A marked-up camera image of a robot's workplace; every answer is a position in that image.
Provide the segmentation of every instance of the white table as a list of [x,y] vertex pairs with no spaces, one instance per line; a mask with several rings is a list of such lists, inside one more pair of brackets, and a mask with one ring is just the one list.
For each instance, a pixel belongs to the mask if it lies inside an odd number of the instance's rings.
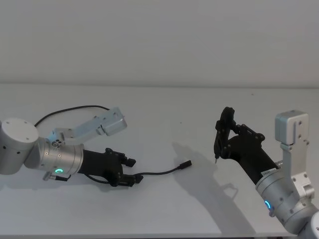
[[[73,175],[68,182],[43,181],[44,172],[22,169],[0,176],[0,234],[3,238],[178,238],[287,236],[233,160],[214,164],[215,123],[225,106],[237,123],[265,135],[264,150],[282,158],[274,139],[277,113],[310,114],[307,171],[319,191],[319,90],[127,88],[53,85],[0,85],[0,120],[19,117],[35,123],[59,109],[97,104],[119,106],[128,128],[85,144],[135,158],[127,173],[164,171],[191,159],[193,166],[164,176],[145,176],[132,188],[112,188]],[[39,127],[73,127],[100,109],[54,116]],[[314,204],[319,206],[318,197]]]

